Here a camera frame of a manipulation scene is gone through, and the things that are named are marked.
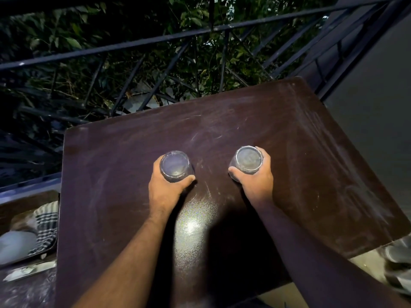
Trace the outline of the black metal railing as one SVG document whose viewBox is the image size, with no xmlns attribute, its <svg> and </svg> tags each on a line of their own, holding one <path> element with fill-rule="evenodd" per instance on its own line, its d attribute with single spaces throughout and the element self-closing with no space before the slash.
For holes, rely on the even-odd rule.
<svg viewBox="0 0 411 308">
<path fill-rule="evenodd" d="M 124 2 L 0 18 L 0 123 L 52 133 L 313 68 L 321 91 L 356 46 L 411 0 L 315 9 L 290 0 Z"/>
</svg>

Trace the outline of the green leafy plants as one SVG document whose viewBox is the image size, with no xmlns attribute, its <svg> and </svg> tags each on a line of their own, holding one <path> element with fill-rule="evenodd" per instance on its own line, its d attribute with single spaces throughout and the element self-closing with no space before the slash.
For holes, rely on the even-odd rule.
<svg viewBox="0 0 411 308">
<path fill-rule="evenodd" d="M 0 16 L 0 186 L 61 169 L 71 127 L 284 78 L 337 0 L 103 0 Z"/>
</svg>

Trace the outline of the person's right hand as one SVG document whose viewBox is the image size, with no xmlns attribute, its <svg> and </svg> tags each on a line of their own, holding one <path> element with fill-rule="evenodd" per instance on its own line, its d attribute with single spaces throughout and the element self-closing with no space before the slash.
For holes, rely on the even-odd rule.
<svg viewBox="0 0 411 308">
<path fill-rule="evenodd" d="M 255 210 L 273 206 L 274 178 L 271 172 L 271 157 L 265 149 L 256 147 L 264 156 L 264 161 L 259 171 L 252 175 L 252 185 L 242 186 L 245 196 Z"/>
</svg>

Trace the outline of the clear drinking glass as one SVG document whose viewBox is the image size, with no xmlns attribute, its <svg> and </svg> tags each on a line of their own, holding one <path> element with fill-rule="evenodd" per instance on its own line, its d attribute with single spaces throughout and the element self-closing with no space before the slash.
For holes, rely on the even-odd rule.
<svg viewBox="0 0 411 308">
<path fill-rule="evenodd" d="M 242 146 L 234 154 L 229 167 L 235 167 L 247 175 L 256 174 L 264 161 L 263 154 L 254 146 Z"/>
<path fill-rule="evenodd" d="M 162 156 L 160 172 L 168 182 L 175 183 L 194 175 L 194 168 L 186 153 L 175 150 Z"/>
</svg>

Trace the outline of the person's left forearm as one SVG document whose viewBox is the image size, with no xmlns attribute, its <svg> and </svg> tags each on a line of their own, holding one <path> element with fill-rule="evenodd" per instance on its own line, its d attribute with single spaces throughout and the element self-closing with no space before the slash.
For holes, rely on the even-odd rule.
<svg viewBox="0 0 411 308">
<path fill-rule="evenodd" d="M 156 209 L 73 308 L 145 308 L 171 210 Z"/>
</svg>

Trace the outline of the checkered cloth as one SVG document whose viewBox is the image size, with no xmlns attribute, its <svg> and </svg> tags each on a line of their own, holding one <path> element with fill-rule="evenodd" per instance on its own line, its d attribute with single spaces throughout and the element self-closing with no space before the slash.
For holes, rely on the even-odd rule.
<svg viewBox="0 0 411 308">
<path fill-rule="evenodd" d="M 40 206 L 34 211 L 36 221 L 36 245 L 28 256 L 44 253 L 51 248 L 58 237 L 59 201 Z"/>
</svg>

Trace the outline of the person's left hand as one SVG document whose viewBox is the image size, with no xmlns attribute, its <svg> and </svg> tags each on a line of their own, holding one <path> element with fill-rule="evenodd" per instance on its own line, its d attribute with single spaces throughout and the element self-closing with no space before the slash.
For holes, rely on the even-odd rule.
<svg viewBox="0 0 411 308">
<path fill-rule="evenodd" d="M 153 163 L 153 171 L 148 185 L 150 216 L 170 216 L 182 193 L 172 192 L 172 183 L 160 172 L 161 155 Z"/>
</svg>

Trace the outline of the dark brown table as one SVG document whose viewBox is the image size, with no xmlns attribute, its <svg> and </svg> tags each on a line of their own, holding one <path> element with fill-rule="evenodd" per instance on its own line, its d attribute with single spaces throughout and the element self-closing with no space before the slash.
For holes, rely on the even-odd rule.
<svg viewBox="0 0 411 308">
<path fill-rule="evenodd" d="M 71 307 L 144 223 L 152 165 L 172 150 L 197 183 L 167 225 L 149 307 L 227 307 L 290 282 L 228 173 L 246 145 L 271 156 L 278 207 L 344 257 L 411 232 L 306 82 L 266 82 L 66 131 L 55 307 Z"/>
</svg>

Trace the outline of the white sack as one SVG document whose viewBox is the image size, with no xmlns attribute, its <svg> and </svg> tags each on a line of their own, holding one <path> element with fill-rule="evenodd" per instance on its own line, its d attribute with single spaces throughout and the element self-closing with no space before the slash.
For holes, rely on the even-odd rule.
<svg viewBox="0 0 411 308">
<path fill-rule="evenodd" d="M 37 236 L 26 231 L 9 231 L 0 236 L 0 265 L 24 259 L 35 248 Z"/>
</svg>

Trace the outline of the person's right forearm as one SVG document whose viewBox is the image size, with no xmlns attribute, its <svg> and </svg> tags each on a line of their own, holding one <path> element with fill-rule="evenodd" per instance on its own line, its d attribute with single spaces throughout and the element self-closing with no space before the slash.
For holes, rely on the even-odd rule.
<svg viewBox="0 0 411 308">
<path fill-rule="evenodd" d="M 251 202 L 309 308 L 411 308 L 411 304 L 293 222 L 273 201 Z"/>
</svg>

